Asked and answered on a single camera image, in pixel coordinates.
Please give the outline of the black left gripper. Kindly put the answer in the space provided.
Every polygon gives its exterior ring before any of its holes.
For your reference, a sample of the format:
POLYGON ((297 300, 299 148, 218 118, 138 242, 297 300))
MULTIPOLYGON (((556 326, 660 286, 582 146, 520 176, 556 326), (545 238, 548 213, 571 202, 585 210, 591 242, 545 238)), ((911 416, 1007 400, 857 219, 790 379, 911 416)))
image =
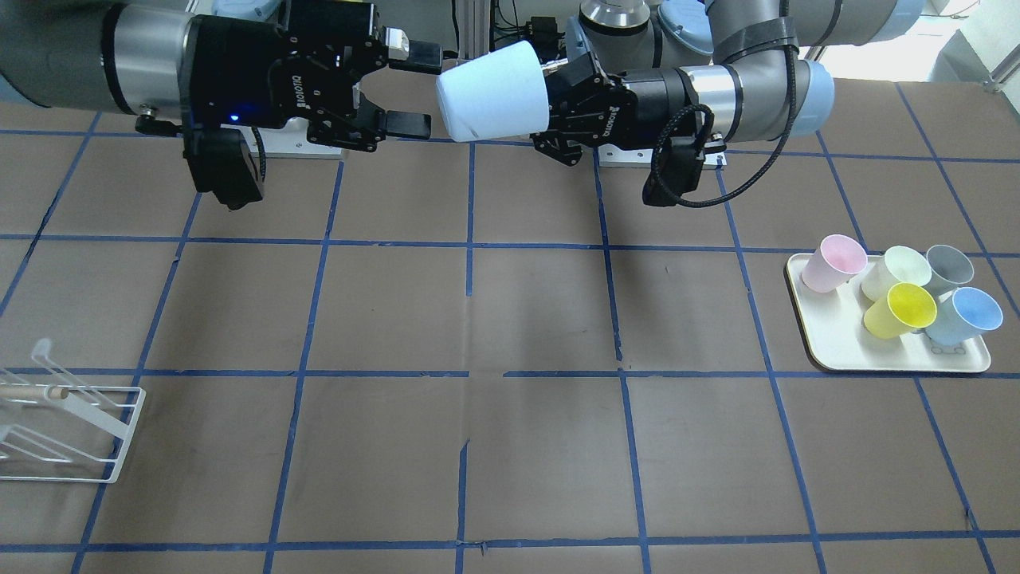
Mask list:
POLYGON ((691 97, 679 69, 691 51, 658 16, 636 29, 612 29, 575 16, 566 30, 568 58, 540 65, 549 120, 533 148, 575 166, 586 148, 651 148, 691 97))

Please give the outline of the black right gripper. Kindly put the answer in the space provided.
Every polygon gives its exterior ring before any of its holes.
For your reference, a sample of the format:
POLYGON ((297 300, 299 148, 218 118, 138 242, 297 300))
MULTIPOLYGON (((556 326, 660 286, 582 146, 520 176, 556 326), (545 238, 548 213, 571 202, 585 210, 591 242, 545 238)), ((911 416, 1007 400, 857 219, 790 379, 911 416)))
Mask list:
POLYGON ((443 61, 441 45, 381 27, 368 2, 288 1, 283 22, 198 15, 183 59, 182 119, 205 131, 306 119, 309 141, 358 151, 389 137, 430 140, 430 114, 382 109, 358 86, 387 68, 438 76, 443 61))

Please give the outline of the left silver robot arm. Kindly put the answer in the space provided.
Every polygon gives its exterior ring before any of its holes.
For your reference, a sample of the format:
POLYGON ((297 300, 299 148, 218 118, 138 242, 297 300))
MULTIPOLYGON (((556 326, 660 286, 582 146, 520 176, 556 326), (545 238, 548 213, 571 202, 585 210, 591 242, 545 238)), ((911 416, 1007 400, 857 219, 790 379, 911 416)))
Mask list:
POLYGON ((818 131, 834 80, 800 48, 866 45, 904 35, 922 1, 584 1, 567 59, 545 77, 538 152, 572 166, 586 147, 650 149, 688 105, 707 106, 673 129, 725 143, 818 131))

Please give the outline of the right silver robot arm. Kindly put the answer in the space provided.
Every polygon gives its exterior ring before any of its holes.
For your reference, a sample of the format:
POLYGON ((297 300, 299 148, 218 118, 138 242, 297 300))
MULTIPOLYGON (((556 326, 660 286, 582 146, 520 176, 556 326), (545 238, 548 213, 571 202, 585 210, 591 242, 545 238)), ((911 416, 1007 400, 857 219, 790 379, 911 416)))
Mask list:
POLYGON ((443 48, 384 27, 375 4, 284 1, 269 21, 128 1, 4 1, 2 79, 40 108, 181 120, 182 128, 283 128, 373 152, 429 139, 427 114, 386 110, 361 80, 443 69, 443 48))

